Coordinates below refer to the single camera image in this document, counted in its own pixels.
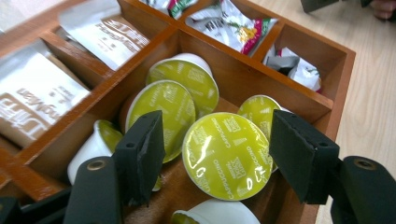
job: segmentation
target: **light wood surface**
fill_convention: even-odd
[[[360,1],[338,2],[306,14],[300,0],[250,0],[356,51],[336,143],[340,159],[357,155],[396,176],[396,23],[383,22]],[[330,203],[317,223],[332,223]]]

